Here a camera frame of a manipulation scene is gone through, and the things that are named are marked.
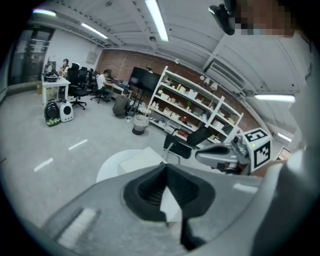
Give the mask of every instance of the trash can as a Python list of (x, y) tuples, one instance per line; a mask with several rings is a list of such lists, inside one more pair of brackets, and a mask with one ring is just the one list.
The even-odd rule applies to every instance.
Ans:
[(132, 132), (135, 135), (142, 135), (149, 124), (149, 117), (137, 114), (133, 119)]

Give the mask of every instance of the tv screen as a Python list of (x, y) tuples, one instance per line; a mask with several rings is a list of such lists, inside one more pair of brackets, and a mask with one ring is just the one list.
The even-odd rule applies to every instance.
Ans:
[(155, 90), (160, 77), (161, 75), (159, 74), (135, 66), (129, 79), (129, 85), (136, 86), (152, 93)]

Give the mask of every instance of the person sitting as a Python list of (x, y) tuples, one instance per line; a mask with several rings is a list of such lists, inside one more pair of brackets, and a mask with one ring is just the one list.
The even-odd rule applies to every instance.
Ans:
[(128, 98), (128, 95), (128, 89), (124, 89), (122, 95), (119, 95), (115, 99), (112, 110), (116, 117), (124, 118), (127, 115), (130, 108), (130, 99)]
[(106, 69), (105, 71), (103, 71), (103, 74), (100, 74), (98, 76), (98, 78), (96, 79), (96, 83), (98, 85), (98, 91), (97, 93), (100, 95), (105, 96), (105, 100), (107, 102), (110, 101), (111, 96), (113, 95), (113, 91), (109, 88), (106, 88), (107, 86), (112, 87), (113, 85), (115, 85), (114, 83), (109, 83), (106, 81), (106, 79), (109, 76), (109, 71)]
[(65, 58), (62, 62), (62, 67), (60, 67), (59, 75), (62, 77), (68, 77), (69, 60)]

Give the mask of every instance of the ceiling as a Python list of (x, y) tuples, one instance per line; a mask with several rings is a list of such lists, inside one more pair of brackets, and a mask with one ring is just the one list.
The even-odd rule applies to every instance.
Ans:
[[(60, 28), (106, 49), (138, 51), (187, 66), (217, 81), (251, 111), (265, 129), (285, 131), (290, 138), (297, 124), (283, 102), (259, 101), (256, 93), (297, 95), (305, 86), (310, 65), (308, 43), (265, 35), (223, 33), (208, 12), (222, 0), (159, 0), (169, 42), (162, 41), (144, 0), (48, 0), (41, 7), (56, 17), (33, 15), (31, 23)], [(108, 36), (103, 39), (81, 26), (84, 22)]]

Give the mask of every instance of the ceiling light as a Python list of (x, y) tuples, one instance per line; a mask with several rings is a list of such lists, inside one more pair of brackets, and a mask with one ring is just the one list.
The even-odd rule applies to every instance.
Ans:
[(291, 142), (291, 141), (292, 141), (292, 139), (290, 139), (290, 138), (287, 137), (287, 136), (284, 136), (283, 134), (281, 134), (281, 133), (279, 133), (279, 132), (278, 132), (278, 136), (279, 136), (280, 138), (286, 140), (287, 142)]
[(45, 40), (39, 40), (39, 39), (31, 39), (33, 41), (39, 41), (39, 42), (46, 42)]
[(289, 94), (256, 94), (254, 97), (258, 100), (277, 101), (277, 102), (291, 102), (294, 103), (296, 98)]
[(33, 14), (46, 14), (46, 15), (50, 15), (50, 16), (56, 16), (56, 13), (54, 11), (51, 10), (45, 10), (45, 9), (34, 9)]
[(87, 25), (86, 23), (82, 23), (81, 26), (87, 28), (88, 30), (93, 31), (94, 33), (98, 34), (99, 36), (103, 37), (104, 39), (107, 39), (108, 37), (104, 34), (102, 34), (101, 32), (99, 32), (98, 30), (95, 30), (93, 27)]
[(157, 0), (145, 0), (145, 4), (148, 7), (149, 12), (151, 13), (151, 16), (155, 23), (156, 29), (158, 30), (158, 33), (161, 37), (161, 40), (168, 42), (169, 41), (168, 34), (166, 31), (164, 20), (162, 19), (162, 16), (160, 13)]

